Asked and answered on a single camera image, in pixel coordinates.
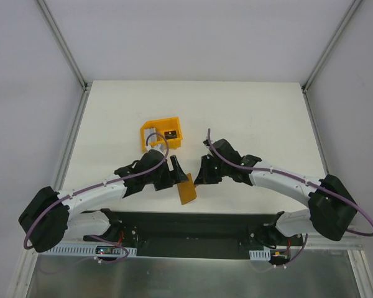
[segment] red wire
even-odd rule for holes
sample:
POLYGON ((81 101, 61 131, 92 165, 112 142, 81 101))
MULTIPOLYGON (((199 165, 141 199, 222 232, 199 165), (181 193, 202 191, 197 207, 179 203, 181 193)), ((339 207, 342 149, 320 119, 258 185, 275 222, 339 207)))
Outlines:
POLYGON ((118 243, 118 244, 121 244, 122 241, 123 241, 123 236, 124 236, 123 231, 121 231, 119 235, 120 235, 120 239, 119 239, 119 241, 118 241, 117 243, 118 243))

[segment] cable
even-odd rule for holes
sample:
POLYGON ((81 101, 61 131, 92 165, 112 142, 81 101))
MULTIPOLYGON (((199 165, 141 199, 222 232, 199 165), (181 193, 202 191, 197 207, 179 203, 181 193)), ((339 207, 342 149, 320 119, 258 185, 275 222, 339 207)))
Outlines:
MULTIPOLYGON (((373 219, 369 216, 368 213, 366 213, 366 211, 364 211, 362 208, 360 208, 357 204, 351 202, 350 200, 346 199, 343 196, 340 196, 339 194, 336 194, 333 191, 330 191, 330 190, 328 190, 328 189, 326 189, 324 187, 321 187, 320 185, 312 183, 311 181, 306 182, 304 179, 302 179, 302 178, 300 178, 298 176, 295 176, 295 175, 290 174, 288 172, 280 171, 278 169, 256 168, 256 167, 250 167, 250 166, 239 166, 239 165, 237 165, 235 163, 230 162, 229 160, 225 159, 222 155, 220 155, 218 153, 218 151, 214 148, 213 144, 211 143, 210 132, 211 132, 211 129, 208 129, 207 130, 207 141, 209 143, 210 150, 213 151, 218 156, 218 158, 220 160, 222 160, 223 162, 225 162, 226 164, 228 164, 230 166, 233 166, 233 167, 235 167, 237 169, 244 169, 244 170, 249 170, 249 171, 265 171, 265 172, 277 173, 277 174, 281 174, 283 176, 292 178, 292 179, 294 179, 294 180, 296 180, 298 182, 301 182, 301 183, 304 183, 304 184, 307 183, 307 185, 312 186, 312 187, 314 187, 316 189, 319 189, 320 191, 325 192, 328 195, 339 199, 340 201, 343 201, 345 204, 350 205, 352 208, 354 208, 360 214, 362 214, 363 217, 370 223, 370 225, 373 228, 373 219)), ((373 232, 372 233, 365 233, 365 232, 354 231, 354 230, 350 230, 350 229, 347 229, 347 232, 352 233, 352 234, 356 234, 356 235, 360 235, 360 236, 373 237, 373 232)))
MULTIPOLYGON (((150 169, 147 169, 145 171, 142 171, 140 173, 137 173, 137 174, 132 174, 132 175, 129 175, 129 176, 125 176, 125 177, 120 177, 120 178, 117 178, 117 179, 113 179, 113 180, 110 180, 108 181, 106 184, 112 184, 112 183, 116 183, 116 182, 119 182, 119 181, 123 181, 123 180, 127 180, 127 179, 131 179, 131 178, 135 178, 135 177, 139 177, 139 176, 142 176, 142 175, 145 175, 147 173, 150 173, 152 171, 154 171, 155 169, 157 169, 159 166, 162 165, 162 163, 165 162, 165 160, 167 159, 168 157, 168 153, 170 151, 170 146, 168 145, 168 141, 166 140, 166 138, 161 134, 161 133, 158 133, 158 132, 153 132, 151 133, 147 139, 146 139, 146 145, 148 146, 148 140, 150 137, 152 137, 153 135, 158 135, 159 137, 161 137, 165 144, 166 144, 166 153, 163 157, 163 159, 155 166, 151 167, 150 169)), ((73 193, 73 197, 74 196, 77 196, 79 194, 83 194, 84 192, 86 191, 90 191, 92 189, 96 189, 96 188, 99 188, 101 186, 104 186, 103 183, 98 183, 98 184, 94 184, 94 185, 91 185, 91 186, 88 186, 86 188, 83 188, 83 189, 80 189, 79 191, 76 191, 73 193)), ((44 209, 44 211, 42 213, 40 213, 40 215, 36 218, 36 220, 34 221, 34 223, 30 226, 30 228, 28 229, 27 233, 26 233, 26 236, 24 238, 24 248, 26 250, 30 250, 33 248, 33 245, 31 246, 28 246, 27 242, 30 238, 30 236, 32 235, 34 229, 36 228, 36 226, 39 224, 39 222, 42 220, 42 218, 48 213, 50 212, 51 209, 53 209, 56 205, 59 205, 61 204, 63 201, 67 200, 67 199, 70 199, 70 195, 66 195, 65 197, 55 201, 53 204, 49 205, 46 209, 44 209)))
POLYGON ((307 242, 308 242, 308 234, 305 234, 305 239, 304 239, 303 245, 301 246, 301 248, 298 251, 298 253, 289 262, 287 262, 284 265, 273 265, 273 266, 271 266, 271 267, 269 267, 267 269, 264 269, 264 270, 258 270, 253 265, 251 265, 251 267, 257 273, 265 273, 265 272, 268 272, 268 271, 270 271, 272 269, 281 269, 281 268, 286 269, 286 265, 290 264, 291 262, 294 262, 299 256, 302 255, 302 252, 305 249, 307 242))
POLYGON ((304 239, 303 245, 301 246, 298 253, 289 262, 287 262, 287 264, 290 264, 291 262, 294 262, 301 255, 301 253, 303 252, 303 250, 306 247, 307 242, 308 242, 308 234, 305 234, 305 239, 304 239))
MULTIPOLYGON (((104 263, 104 264, 114 264, 114 263, 118 263, 118 262, 121 262, 123 261, 124 259, 126 259, 128 256, 129 256, 129 251, 126 250, 123 246, 121 246, 120 244, 118 243, 113 243, 113 242, 110 242, 110 241, 107 241, 99 236, 96 236, 96 235, 90 235, 91 238, 94 238, 95 240, 97 241, 100 241, 100 242, 105 242, 105 243, 108 243, 110 245, 114 245, 115 247, 117 248, 120 248, 122 251, 125 252, 125 255, 122 256, 121 258, 117 258, 116 260, 114 261, 106 261, 106 260, 102 260, 102 259, 99 259, 98 263, 101 264, 101 263, 104 263)), ((67 267, 64 267, 64 268, 61 268, 57 271, 54 271, 54 272, 47 272, 47 271, 44 271, 42 268, 41 268, 41 265, 40 265, 40 259, 37 260, 37 269, 44 275, 54 275, 54 274, 58 274, 58 273, 61 273, 61 272, 64 272, 64 271, 67 271, 69 269, 72 269, 73 267, 75 267, 76 265, 79 265, 80 263, 84 262, 84 261, 87 261, 87 260, 96 260, 98 257, 97 256, 87 256, 86 258, 83 258, 83 259, 80 259, 78 260, 77 262, 74 262, 72 263, 71 265, 67 266, 67 267)))

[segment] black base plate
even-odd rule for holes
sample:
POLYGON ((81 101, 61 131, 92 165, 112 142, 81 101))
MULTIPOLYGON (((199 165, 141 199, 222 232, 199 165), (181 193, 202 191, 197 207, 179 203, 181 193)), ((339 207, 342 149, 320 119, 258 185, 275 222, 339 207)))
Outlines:
MULTIPOLYGON (((138 256, 248 260, 249 250, 262 250, 254 232, 275 214, 183 214, 113 212, 124 226, 123 245, 138 256)), ((291 238, 301 246, 302 237, 291 238)), ((287 246, 287 241, 279 243, 287 246)))

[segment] white panel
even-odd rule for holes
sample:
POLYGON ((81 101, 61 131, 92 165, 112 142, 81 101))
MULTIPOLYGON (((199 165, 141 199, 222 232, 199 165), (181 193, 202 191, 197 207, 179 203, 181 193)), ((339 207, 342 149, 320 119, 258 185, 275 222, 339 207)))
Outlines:
MULTIPOLYGON (((373 217, 373 0, 364 2, 308 95, 330 170, 373 217)), ((373 238, 364 244, 373 273, 373 238)))
POLYGON ((0 1, 0 297, 25 233, 17 219, 52 182, 81 96, 33 1, 0 1))
MULTIPOLYGON (((192 81, 94 81, 70 160, 64 188, 94 183, 142 156, 139 129, 148 120, 179 117, 183 141, 171 150, 195 178, 207 128, 240 154, 253 154, 296 173, 323 177, 304 98, 298 83, 192 81)), ((274 214, 304 209, 301 203, 262 187, 235 183, 196 189, 181 205, 177 187, 138 194, 93 209, 274 214)))
POLYGON ((48 0, 94 79, 303 83, 351 0, 48 0))

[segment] metal frame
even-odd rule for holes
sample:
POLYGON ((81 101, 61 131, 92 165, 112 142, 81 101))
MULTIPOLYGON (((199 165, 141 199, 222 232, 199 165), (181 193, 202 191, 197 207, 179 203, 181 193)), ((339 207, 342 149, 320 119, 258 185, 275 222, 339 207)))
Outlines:
POLYGON ((367 265, 366 255, 363 250, 348 251, 352 271, 362 298, 373 297, 373 277, 367 265))
MULTIPOLYGON (((312 83, 318 76, 320 70, 328 61, 328 58, 334 48, 336 47, 339 39, 342 34, 345 32, 346 28, 350 24, 352 18, 356 15, 357 11, 361 7, 364 0, 353 0, 351 5, 348 7, 346 13, 338 24, 336 30, 331 36, 328 44, 320 55, 318 61, 316 62, 312 72, 310 73, 306 83, 302 87, 302 92, 307 106, 308 115, 310 116, 311 124, 313 127, 313 132, 315 134, 316 142, 320 150, 321 160, 325 171, 328 173, 328 165, 325 160, 325 155, 323 153, 323 146, 320 137, 320 133, 315 121, 315 117, 312 113, 309 99, 306 96, 308 89, 311 87, 312 83)), ((60 166, 55 175, 55 180, 53 186, 55 189, 60 189, 65 180, 67 173, 70 157, 73 151, 73 147, 76 142, 76 137, 78 130, 80 128, 81 119, 86 107, 88 100, 88 95, 90 93, 91 84, 87 83, 85 77, 80 71, 60 29, 58 24, 55 22, 53 14, 51 13, 45 0, 35 0, 35 3, 39 10, 41 11, 43 18, 45 19, 47 26, 51 33, 53 34, 54 39, 57 41, 57 45, 60 48, 63 56, 65 57, 67 63, 69 64, 72 73, 75 75, 75 78, 79 82, 80 86, 83 88, 83 95, 80 99, 73 125, 67 136, 67 143, 65 149, 61 155, 60 166)), ((366 256, 362 250, 362 243, 359 237, 356 236, 346 236, 336 245, 334 242, 323 239, 323 237, 310 237, 310 241, 307 244, 309 249, 331 249, 331 250, 347 250, 349 258, 351 260, 352 269, 356 278, 356 282, 359 288, 361 297, 373 297, 373 280, 367 265, 366 256)), ((29 288, 30 280, 32 279, 32 273, 37 261, 37 253, 34 251, 23 251, 21 260, 13 277, 13 280, 10 284, 9 292, 7 293, 8 297, 20 297, 24 298, 27 295, 27 290, 29 288)))
POLYGON ((346 13, 343 15, 340 23, 338 24, 336 30, 334 31, 333 35, 331 36, 328 44, 325 46, 322 54, 320 55, 318 61, 316 62, 314 68, 312 69, 310 75, 306 83, 303 85, 303 92, 306 93, 308 89, 311 87, 312 83, 314 82, 315 78, 318 76, 318 73, 322 69, 323 65, 328 60, 331 52, 334 50, 335 46, 337 45, 338 41, 340 40, 342 34, 347 29, 349 23, 351 22, 352 18, 356 15, 356 12, 362 5, 364 0, 353 0, 350 6, 348 7, 346 13))
POLYGON ((35 0, 37 7, 43 15, 43 18, 47 22, 47 27, 50 29, 52 35, 54 36, 55 41, 57 42, 58 47, 60 48, 63 56, 65 57, 67 63, 69 64, 70 69, 78 80, 80 86, 85 89, 87 87, 87 82, 81 73, 79 66, 77 65, 75 58, 73 57, 67 42, 63 38, 63 35, 58 27, 57 22, 54 19, 50 9, 48 8, 45 0, 35 0))

